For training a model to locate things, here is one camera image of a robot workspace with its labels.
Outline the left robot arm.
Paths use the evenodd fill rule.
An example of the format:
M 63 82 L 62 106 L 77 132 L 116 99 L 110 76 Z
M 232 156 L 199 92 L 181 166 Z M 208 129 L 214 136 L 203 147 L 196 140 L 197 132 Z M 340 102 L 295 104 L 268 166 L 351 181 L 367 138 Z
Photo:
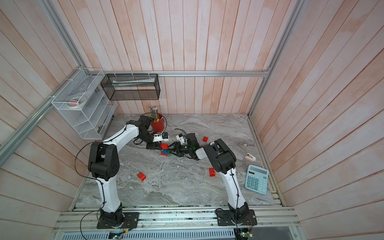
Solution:
M 130 120 L 116 134 L 102 142 L 91 144 L 88 171 L 96 180 L 102 200 L 100 222 L 102 226 L 119 228 L 125 222 L 123 205 L 117 192 L 116 175 L 120 169 L 119 151 L 131 140 L 140 139 L 148 149 L 161 149 L 161 142 L 168 140 L 165 132 L 150 133 L 148 129 L 154 120 L 140 116 Z

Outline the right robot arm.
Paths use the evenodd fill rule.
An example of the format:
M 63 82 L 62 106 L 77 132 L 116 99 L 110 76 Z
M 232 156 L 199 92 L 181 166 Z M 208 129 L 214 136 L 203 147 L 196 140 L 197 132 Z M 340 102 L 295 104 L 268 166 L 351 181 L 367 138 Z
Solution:
M 234 225 L 242 224 L 246 220 L 250 209 L 237 179 L 237 159 L 222 139 L 200 146 L 194 133 L 178 135 L 178 141 L 168 146 L 168 152 L 177 157 L 196 161 L 208 159 L 215 172 L 221 176 L 228 196 L 229 209 L 227 211 L 218 209 L 218 217 L 230 219 Z

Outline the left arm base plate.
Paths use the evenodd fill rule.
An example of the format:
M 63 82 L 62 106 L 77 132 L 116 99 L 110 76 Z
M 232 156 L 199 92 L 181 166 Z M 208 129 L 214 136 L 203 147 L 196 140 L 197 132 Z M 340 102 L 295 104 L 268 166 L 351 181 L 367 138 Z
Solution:
M 137 227 L 139 215 L 138 212 L 108 213 L 101 211 L 97 229 L 134 229 Z

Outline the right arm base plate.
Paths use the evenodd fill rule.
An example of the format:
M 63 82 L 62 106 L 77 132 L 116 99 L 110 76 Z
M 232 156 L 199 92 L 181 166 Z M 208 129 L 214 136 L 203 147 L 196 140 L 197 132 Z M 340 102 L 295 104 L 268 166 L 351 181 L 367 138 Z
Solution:
M 219 226 L 256 226 L 258 224 L 254 210 L 237 214 L 231 210 L 216 209 L 215 214 Z

